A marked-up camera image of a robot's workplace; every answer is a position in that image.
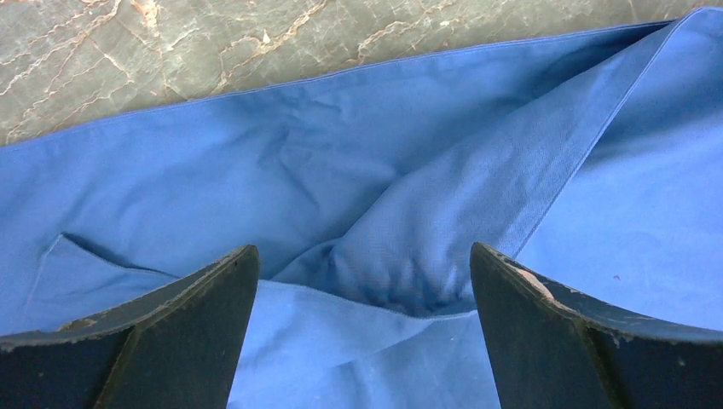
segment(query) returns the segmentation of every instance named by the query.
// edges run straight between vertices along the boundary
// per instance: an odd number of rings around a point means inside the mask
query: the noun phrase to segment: marble surface
[[[0,145],[144,107],[723,0],[0,0]]]

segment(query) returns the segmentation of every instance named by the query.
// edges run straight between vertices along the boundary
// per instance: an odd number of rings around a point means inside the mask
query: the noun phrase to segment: black plastic part
[[[723,406],[723,332],[609,305],[486,245],[471,274],[503,409]]]
[[[258,268],[244,246],[59,331],[0,337],[2,407],[225,407]]]

